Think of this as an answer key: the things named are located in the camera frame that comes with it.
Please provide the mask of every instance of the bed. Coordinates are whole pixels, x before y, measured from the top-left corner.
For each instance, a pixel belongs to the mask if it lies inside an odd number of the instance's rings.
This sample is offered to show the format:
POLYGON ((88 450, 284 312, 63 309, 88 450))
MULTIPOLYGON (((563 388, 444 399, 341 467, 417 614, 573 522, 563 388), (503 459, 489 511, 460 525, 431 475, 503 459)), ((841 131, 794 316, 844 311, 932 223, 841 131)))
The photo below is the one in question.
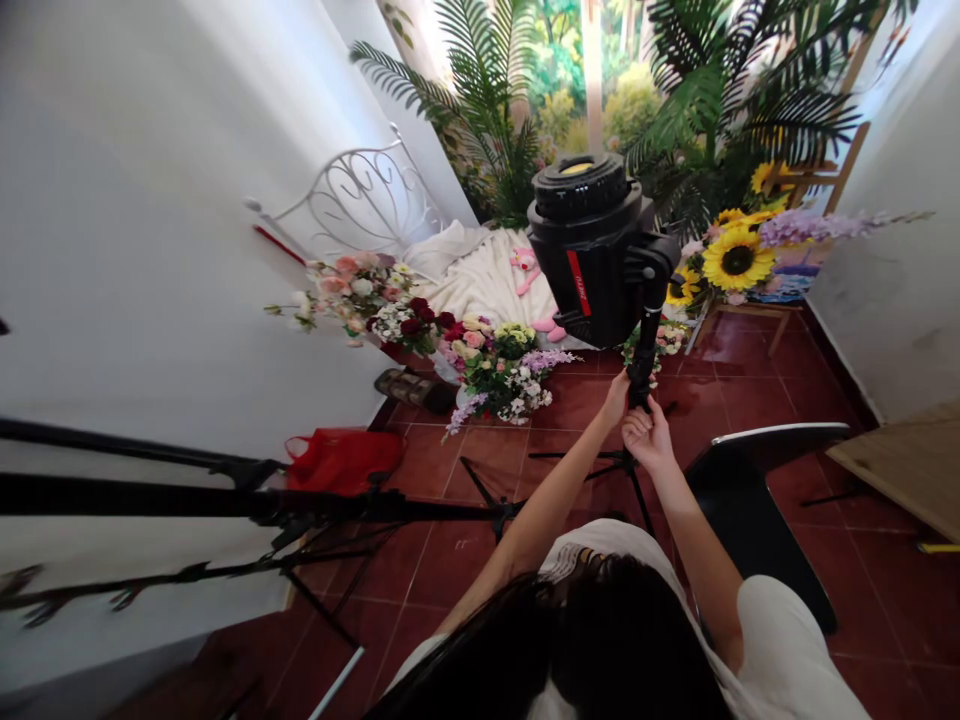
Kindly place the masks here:
MULTIPOLYGON (((271 214, 255 198, 258 230, 301 263, 330 261, 361 250, 388 253, 418 275, 416 294, 458 318, 477 313, 500 322, 530 325, 553 309, 540 275, 521 297, 526 273, 510 264, 514 250, 530 247, 522 231, 464 227, 448 222, 423 181, 396 125, 397 139, 382 148, 341 153, 317 174, 309 189, 271 214)), ((588 348, 567 336, 560 343, 539 333, 541 347, 588 348)))

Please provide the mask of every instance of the white blanket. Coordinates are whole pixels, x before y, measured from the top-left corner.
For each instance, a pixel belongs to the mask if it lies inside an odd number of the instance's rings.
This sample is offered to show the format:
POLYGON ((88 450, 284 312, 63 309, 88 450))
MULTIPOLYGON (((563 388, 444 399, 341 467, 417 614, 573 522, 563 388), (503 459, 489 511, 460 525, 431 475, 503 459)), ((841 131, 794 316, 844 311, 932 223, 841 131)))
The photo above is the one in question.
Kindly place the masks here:
MULTIPOLYGON (((486 238, 476 250, 460 258, 447 268, 441 282, 421 281, 416 293, 430 302, 436 312, 444 310, 462 318, 476 313, 489 318, 494 325, 502 322, 522 322, 529 325, 553 312, 553 293, 542 274, 520 297, 517 287, 526 279, 526 273, 510 264, 513 251, 530 247, 527 236, 519 230, 486 230, 486 238)), ((542 348, 582 349, 590 347, 569 335, 554 345, 547 342, 546 333, 539 333, 542 348)))

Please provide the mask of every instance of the hand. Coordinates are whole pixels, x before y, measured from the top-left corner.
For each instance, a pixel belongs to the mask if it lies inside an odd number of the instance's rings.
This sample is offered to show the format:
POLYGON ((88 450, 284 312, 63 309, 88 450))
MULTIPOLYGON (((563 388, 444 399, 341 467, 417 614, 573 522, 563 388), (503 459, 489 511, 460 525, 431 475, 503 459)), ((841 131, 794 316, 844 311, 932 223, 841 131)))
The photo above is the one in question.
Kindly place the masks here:
POLYGON ((623 444, 651 475, 663 468, 676 465, 670 426, 663 416, 663 408, 652 397, 647 398, 650 410, 634 408, 623 420, 623 444))
POLYGON ((627 377, 627 370, 624 368, 610 383, 607 399, 597 413, 597 417, 604 422, 608 430, 613 430, 623 418, 623 413, 627 409, 627 390, 629 389, 630 378, 627 377))

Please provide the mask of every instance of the red rose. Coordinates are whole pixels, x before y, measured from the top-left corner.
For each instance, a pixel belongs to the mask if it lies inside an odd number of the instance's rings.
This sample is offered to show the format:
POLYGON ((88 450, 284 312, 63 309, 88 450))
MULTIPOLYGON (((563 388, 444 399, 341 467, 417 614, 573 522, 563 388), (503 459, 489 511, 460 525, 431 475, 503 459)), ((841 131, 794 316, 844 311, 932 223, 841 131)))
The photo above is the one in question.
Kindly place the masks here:
POLYGON ((454 340, 459 340, 460 337, 465 333, 467 329, 463 326, 463 323, 454 323, 447 332, 443 334, 443 339, 447 342, 453 342, 454 340))
POLYGON ((420 328, 423 325, 420 324, 420 321, 416 318, 410 318, 409 320, 404 320, 400 323, 400 332, 403 335, 416 335, 420 332, 420 328))
POLYGON ((442 312, 437 315, 437 325, 442 327, 444 330, 449 330, 456 324, 457 319, 453 316, 453 313, 442 312))
POLYGON ((413 310, 418 316, 429 307, 430 303, 423 298, 414 298, 410 301, 410 309, 413 310))

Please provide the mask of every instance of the pillow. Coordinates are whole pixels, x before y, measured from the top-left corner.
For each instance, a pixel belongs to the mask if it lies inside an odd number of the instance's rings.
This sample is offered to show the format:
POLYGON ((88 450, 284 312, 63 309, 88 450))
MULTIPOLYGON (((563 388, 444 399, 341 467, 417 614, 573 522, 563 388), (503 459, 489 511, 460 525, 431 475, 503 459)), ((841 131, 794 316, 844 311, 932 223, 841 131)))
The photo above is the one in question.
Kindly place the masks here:
POLYGON ((465 228, 459 220, 423 242, 411 245, 400 258, 415 272, 439 285, 447 268, 464 255, 469 255, 483 242, 485 228, 465 228))

